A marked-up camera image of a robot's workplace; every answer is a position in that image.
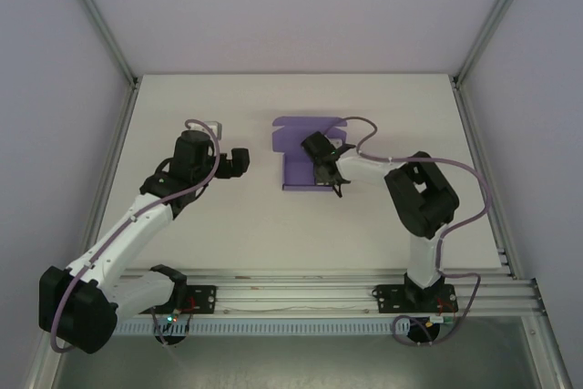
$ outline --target purple object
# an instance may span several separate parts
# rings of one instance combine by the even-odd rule
[[[313,164],[300,145],[316,131],[327,131],[328,138],[345,142],[346,132],[337,127],[345,127],[347,122],[341,118],[284,116],[273,120],[272,125],[281,127],[271,135],[273,151],[283,153],[281,188],[287,191],[332,191],[329,186],[316,185]]]

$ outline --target white table surface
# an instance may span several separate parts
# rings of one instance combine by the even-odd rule
[[[271,150],[280,116],[364,116],[379,127],[364,150],[472,164],[447,75],[172,75],[145,76],[119,161],[101,233],[138,194],[143,180],[172,155],[187,118],[223,124],[221,151],[248,148],[241,179],[211,182],[199,201],[141,252],[132,268],[331,271],[405,269],[409,235],[388,190],[364,183],[331,192],[281,190],[282,157]],[[355,143],[370,128],[349,122]],[[474,178],[441,166],[461,206],[455,221],[483,206]],[[486,218],[445,241],[446,268],[500,267]]]

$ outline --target wire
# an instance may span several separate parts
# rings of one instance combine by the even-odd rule
[[[208,186],[209,186],[209,184],[207,184],[206,186],[204,186],[204,187],[203,187],[203,188],[200,190],[200,192],[199,192],[199,193],[197,193],[197,194],[194,196],[194,200],[193,200],[193,202],[194,202],[195,200],[198,200],[198,198],[200,198],[200,197],[202,196],[202,194],[203,194],[203,193],[204,193],[204,192],[207,190],[207,187],[208,187]]]
[[[458,223],[456,223],[455,225],[452,225],[451,227],[445,229],[444,231],[442,231],[442,233],[439,235],[439,239],[437,241],[437,247],[435,249],[436,251],[436,255],[435,255],[435,268],[437,269],[437,272],[445,277],[445,278],[451,278],[451,279],[458,279],[458,278],[469,278],[469,277],[476,277],[476,286],[474,286],[474,289],[472,290],[472,294],[470,295],[470,299],[467,302],[467,306],[464,309],[464,312],[462,313],[462,315],[460,316],[460,318],[457,320],[457,323],[455,324],[454,328],[452,329],[451,332],[449,332],[444,338],[438,340],[438,341],[432,341],[431,337],[429,336],[429,333],[427,331],[425,331],[425,334],[427,335],[427,338],[429,339],[429,343],[409,343],[406,342],[404,340],[402,340],[399,336],[396,335],[395,333],[395,327],[396,324],[401,321],[402,319],[408,319],[409,321],[413,321],[413,322],[419,322],[417,321],[415,318],[402,314],[397,316],[396,318],[394,318],[393,320],[393,324],[392,324],[392,332],[393,332],[393,338],[398,342],[401,343],[403,345],[407,345],[407,346],[414,346],[414,345],[422,345],[422,346],[431,346],[431,345],[436,345],[439,343],[443,343],[445,341],[447,341],[448,339],[451,339],[451,337],[457,333],[457,331],[459,330],[459,328],[462,326],[462,323],[464,322],[467,314],[470,311],[470,308],[472,307],[472,304],[474,303],[474,299],[476,298],[477,295],[477,290],[480,287],[480,282],[482,281],[482,277],[480,276],[479,273],[477,272],[468,272],[468,273],[444,273],[441,270],[441,260],[442,260],[442,255],[443,255],[443,245],[444,245],[444,238],[445,236],[447,236],[448,234],[450,234],[451,232],[455,231],[455,230],[459,230],[460,228],[464,227],[465,225],[468,225],[482,217],[484,217],[488,211],[490,210],[490,207],[492,206],[492,191],[490,190],[490,188],[488,187],[488,184],[486,182],[486,179],[480,175],[475,169],[467,166],[464,163],[461,163],[459,161],[455,161],[453,159],[437,159],[437,158],[421,158],[421,157],[404,157],[404,158],[383,158],[383,157],[376,157],[375,155],[370,155],[370,154],[366,154],[362,151],[362,146],[363,143],[368,140],[369,138],[372,138],[374,135],[376,135],[376,133],[378,132],[378,127],[374,124],[374,122],[372,122],[371,120],[369,120],[368,118],[362,118],[360,116],[350,116],[348,118],[340,118],[337,122],[335,122],[332,126],[328,127],[325,131],[324,134],[326,134],[330,129],[332,129],[333,127],[335,127],[338,123],[342,122],[342,121],[349,121],[349,120],[361,120],[362,122],[366,122],[368,123],[371,127],[373,127],[373,132],[371,132],[370,134],[368,134],[367,136],[364,136],[357,144],[356,144],[356,152],[358,153],[358,155],[360,155],[361,157],[363,157],[364,159],[370,159],[372,161],[378,161],[381,163],[441,163],[441,164],[447,164],[449,166],[456,166],[457,168],[461,168],[463,170],[466,170],[467,172],[471,173],[474,177],[476,177],[478,183],[480,184],[482,191],[485,194],[485,200],[484,200],[484,208],[480,210],[480,212],[478,212],[477,214],[475,214],[474,216],[466,219],[466,220],[462,220]]]
[[[194,307],[196,306],[195,302],[194,302],[194,298],[192,298],[191,296],[189,296],[189,304],[190,304],[190,308],[189,309],[181,309],[181,312],[192,312],[194,310]]]
[[[441,316],[444,312],[444,307],[448,307],[449,310],[452,311],[452,313],[454,314],[454,321],[455,321],[455,308],[452,304],[450,304],[449,302],[443,302],[441,301],[441,299],[437,298],[437,303],[439,304],[439,316]]]
[[[186,327],[185,327],[186,335],[189,335],[190,334],[190,321],[192,320],[192,315],[193,314],[194,313],[189,314],[189,318],[186,320]]]
[[[158,323],[158,318],[156,317],[156,311],[154,310],[154,307],[151,307],[149,312],[152,315],[152,321],[154,321],[154,328],[158,333],[158,337],[162,341],[163,345],[167,345],[168,342],[166,342],[166,339],[164,339],[164,334],[162,334],[162,330],[160,329],[160,324]]]
[[[288,310],[351,310],[355,309],[356,306],[352,305],[350,307],[311,307],[308,305],[293,305],[292,307],[281,307],[277,309],[266,309],[266,310],[247,310],[247,309],[235,309],[233,307],[225,307],[222,305],[217,305],[215,308],[222,309],[228,312],[245,312],[245,313],[269,313],[269,312],[286,312]]]
[[[190,129],[190,124],[196,124],[196,125],[200,125],[201,127],[203,127],[210,135],[210,138],[212,139],[212,143],[213,143],[213,147],[214,147],[214,153],[215,153],[215,162],[212,166],[212,169],[210,170],[209,175],[207,175],[207,177],[201,181],[199,184],[197,184],[194,187],[191,187],[189,189],[184,189],[182,191],[179,191],[177,193],[174,193],[172,195],[169,195],[165,198],[162,198],[160,200],[155,200],[154,202],[149,203],[146,207],[138,210],[134,216],[133,219],[139,218],[142,214],[144,214],[145,212],[153,209],[154,207],[157,207],[160,204],[164,204],[166,202],[169,202],[171,200],[175,200],[176,198],[180,198],[181,196],[184,195],[188,195],[190,193],[192,193],[193,191],[196,191],[198,189],[203,188],[203,191],[205,189],[205,186],[207,184],[209,184],[210,180],[214,178],[215,173],[217,173],[217,169],[219,168],[219,157],[220,157],[220,148],[219,148],[219,139],[217,138],[217,136],[215,136],[214,132],[212,132],[212,129],[204,122],[201,122],[200,120],[196,120],[194,118],[190,118],[188,120],[186,120],[184,122],[184,126],[187,129]],[[75,289],[75,286],[77,285],[77,283],[79,282],[79,280],[83,277],[83,275],[85,275],[85,273],[89,270],[89,268],[97,261],[97,259],[99,259],[99,257],[101,257],[101,255],[107,250],[107,248],[109,248],[109,246],[111,245],[111,243],[113,243],[118,237],[119,235],[124,232],[124,230],[133,223],[132,218],[128,218],[126,219],[126,221],[124,221],[112,234],[111,236],[109,236],[109,238],[106,240],[106,242],[101,245],[101,247],[99,247],[99,249],[96,251],[95,254],[93,254],[93,256],[89,259],[88,263],[86,263],[85,266],[83,266],[83,268],[81,268],[79,270],[79,272],[77,273],[77,275],[73,278],[73,280],[71,280],[71,282],[69,283],[69,285],[67,286],[65,293],[63,293],[63,296],[61,297],[61,301],[59,302],[58,306],[56,307],[56,312],[55,312],[55,317],[53,318],[53,323],[51,325],[51,339],[50,339],[50,343],[51,343],[51,348],[53,349],[53,351],[55,351],[56,353],[67,353],[69,351],[71,351],[72,349],[75,348],[74,345],[69,345],[66,348],[61,348],[60,346],[58,346],[58,344],[56,343],[56,331],[58,329],[58,325],[61,321],[61,317],[63,315],[63,310],[65,309],[65,305],[66,302],[69,299],[69,296],[71,295],[71,293],[73,292],[73,290]],[[154,313],[152,315],[152,318],[154,318],[154,325],[158,325],[158,320],[156,320],[156,314]],[[159,329],[159,325],[158,325],[158,332],[160,334],[161,337],[161,330]]]

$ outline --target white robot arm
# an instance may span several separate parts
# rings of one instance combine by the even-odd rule
[[[215,157],[212,152],[213,142],[208,134],[183,131],[176,141],[173,157],[163,160],[146,179],[120,221],[64,270],[52,266],[43,274],[39,284],[40,328],[50,332],[58,320],[58,337],[86,353],[94,353],[108,341],[116,325],[127,318],[154,306],[171,306],[174,313],[186,307],[186,276],[167,266],[155,266],[130,282],[118,284],[118,281],[154,235],[199,198],[206,185],[198,193],[189,189],[207,180],[215,160],[219,164],[214,178],[238,178],[249,167],[247,149],[233,149],[232,159],[227,159],[227,154]],[[125,229],[119,231],[126,223]],[[103,252],[95,260],[100,250]],[[57,309],[64,299],[65,306],[59,314]]]
[[[350,149],[338,158],[336,167],[346,181],[361,181],[374,186],[387,188],[386,177],[389,172],[399,169],[403,164],[382,163],[360,157],[355,149]],[[413,233],[409,237],[409,265],[407,277],[420,288],[426,289],[440,278],[435,267],[437,241],[439,235],[448,227],[443,225],[431,239],[417,236]]]
[[[399,165],[361,157],[354,146],[336,148],[321,132],[311,134],[302,148],[314,164],[316,183],[332,186],[342,197],[342,184],[362,181],[388,189],[395,209],[410,234],[410,259],[404,276],[404,299],[414,310],[432,309],[445,279],[436,266],[439,236],[454,219],[459,198],[432,162],[414,162],[429,155],[417,152]]]

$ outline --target purple cable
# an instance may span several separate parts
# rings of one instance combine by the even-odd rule
[[[163,345],[167,345],[168,343],[166,342],[166,339],[164,339],[164,334],[162,334],[162,329],[160,328],[160,324],[158,323],[158,318],[156,317],[156,311],[154,310],[154,307],[151,307],[149,309],[149,312],[152,315],[152,321],[154,322],[154,329],[158,333],[158,337],[160,338],[160,341],[162,342]]]
[[[212,169],[210,170],[209,175],[207,175],[207,178],[205,178],[203,181],[201,181],[199,184],[197,184],[194,187],[191,187],[189,189],[184,189],[183,191],[179,191],[178,193],[174,193],[173,195],[169,195],[166,198],[162,198],[160,200],[155,200],[154,202],[151,202],[146,207],[138,210],[136,212],[136,214],[134,214],[134,218],[139,218],[146,211],[153,209],[154,207],[156,207],[160,204],[166,203],[170,200],[175,200],[176,198],[179,198],[179,197],[184,196],[184,195],[188,195],[188,194],[192,193],[193,191],[196,191],[196,190],[206,186],[210,182],[210,180],[213,179],[213,177],[215,176],[215,173],[217,172],[217,168],[219,167],[219,162],[220,162],[220,160],[219,160],[219,156],[220,156],[219,139],[217,138],[217,136],[215,136],[214,132],[212,132],[212,129],[206,123],[201,122],[200,120],[196,120],[194,118],[189,118],[188,120],[186,120],[184,122],[184,126],[186,128],[190,128],[189,125],[192,123],[200,125],[201,127],[203,127],[209,133],[210,138],[212,139],[212,142],[213,142],[213,146],[215,149],[215,162],[214,162],[214,165],[212,166]],[[113,243],[115,241],[115,239],[117,237],[119,237],[119,235],[131,223],[133,223],[133,221],[130,218],[128,218],[125,222],[123,222],[119,226],[119,228],[117,230],[115,230],[113,232],[113,234],[111,234],[111,236],[109,236],[109,238],[106,240],[106,242],[96,251],[96,253],[93,254],[93,256],[89,259],[89,263],[87,263],[87,265],[88,266],[93,265],[93,263],[95,263],[96,260],[99,257],[101,257],[101,254],[103,254],[106,251],[106,249],[109,247],[109,245],[111,245],[111,243]],[[56,329],[61,321],[61,316],[63,315],[63,310],[65,309],[65,305],[66,305],[67,300],[69,299],[69,296],[71,295],[73,289],[75,289],[75,286],[77,285],[79,280],[89,270],[88,266],[84,266],[83,268],[81,268],[81,270],[79,270],[79,272],[73,278],[73,280],[71,280],[71,282],[69,283],[68,287],[65,290],[65,293],[63,293],[63,296],[61,297],[61,301],[59,302],[58,306],[56,307],[55,317],[53,318],[53,324],[51,325],[51,348],[53,348],[53,351],[55,351],[56,353],[67,353],[68,351],[71,351],[72,349],[75,348],[75,346],[73,346],[73,345],[69,345],[66,348],[61,348],[60,346],[58,346],[56,344]],[[152,317],[154,318],[154,321],[155,321],[154,325],[158,329],[160,339],[162,339],[162,342],[165,342],[164,336],[162,335],[162,331],[159,329],[159,325],[158,325],[158,321],[156,320],[155,313],[153,314]]]
[[[362,140],[360,140],[357,145],[356,145],[356,152],[358,153],[358,155],[360,155],[361,157],[363,157],[364,159],[371,159],[372,161],[378,161],[378,162],[382,162],[382,163],[442,163],[442,164],[447,164],[450,166],[456,166],[457,168],[461,168],[463,170],[468,171],[469,173],[471,173],[472,175],[474,175],[474,177],[476,177],[478,183],[480,184],[480,186],[482,187],[482,190],[484,192],[484,194],[486,195],[486,199],[484,200],[484,208],[477,213],[476,215],[472,216],[471,218],[468,218],[466,220],[462,220],[461,222],[458,222],[455,225],[452,225],[451,227],[449,227],[448,229],[444,230],[440,235],[439,235],[439,240],[437,241],[437,247],[435,249],[436,251],[436,255],[435,255],[435,268],[437,269],[437,272],[442,275],[445,278],[452,278],[452,279],[458,279],[458,278],[468,278],[468,277],[476,277],[476,286],[474,287],[474,290],[472,291],[472,294],[470,295],[470,299],[467,302],[467,306],[464,309],[464,312],[462,313],[462,316],[458,319],[457,323],[455,324],[454,328],[452,329],[451,332],[449,332],[444,338],[438,340],[438,341],[431,341],[431,336],[429,335],[429,332],[425,329],[424,325],[422,322],[420,322],[419,320],[411,317],[411,316],[407,316],[407,315],[400,315],[397,316],[396,318],[394,318],[393,323],[391,324],[391,331],[393,332],[393,338],[398,342],[401,343],[403,345],[407,345],[407,346],[432,346],[432,345],[436,345],[439,343],[443,343],[447,340],[449,340],[455,333],[457,333],[457,331],[459,330],[459,328],[462,325],[462,322],[464,322],[467,314],[470,311],[470,308],[472,307],[472,304],[474,303],[474,299],[476,298],[477,295],[477,290],[480,287],[480,282],[482,281],[482,277],[480,276],[479,273],[477,272],[468,272],[468,273],[444,273],[441,270],[441,259],[442,259],[442,254],[443,254],[443,246],[444,246],[444,238],[445,236],[447,236],[450,232],[453,232],[455,230],[459,230],[460,228],[464,227],[465,225],[472,223],[482,217],[484,217],[488,211],[490,210],[490,207],[492,206],[492,192],[490,190],[490,188],[488,187],[488,184],[486,182],[486,179],[480,175],[475,169],[467,166],[464,163],[460,163],[459,161],[455,161],[453,159],[435,159],[435,158],[418,158],[418,157],[405,157],[405,158],[398,158],[398,159],[394,159],[394,158],[382,158],[382,157],[376,157],[375,155],[369,155],[366,154],[364,152],[361,151],[361,147],[363,145],[363,143],[368,140],[369,138],[373,137],[377,132],[378,132],[378,127],[374,124],[374,122],[372,122],[371,120],[369,120],[368,118],[361,118],[360,116],[350,116],[348,118],[342,118],[342,121],[348,121],[348,120],[361,120],[362,122],[366,122],[368,123],[371,127],[373,127],[373,132],[371,132],[370,134],[368,134],[367,136],[365,136]],[[324,131],[324,134],[326,132],[328,132],[329,129],[331,129],[332,127],[329,127],[328,129],[326,129],[326,131]],[[401,321],[402,319],[407,319],[409,321],[414,322],[416,325],[419,325],[422,329],[424,329],[424,333],[427,336],[427,338],[429,339],[429,343],[409,343],[406,342],[402,339],[399,338],[399,336],[397,336],[396,333],[396,324]]]

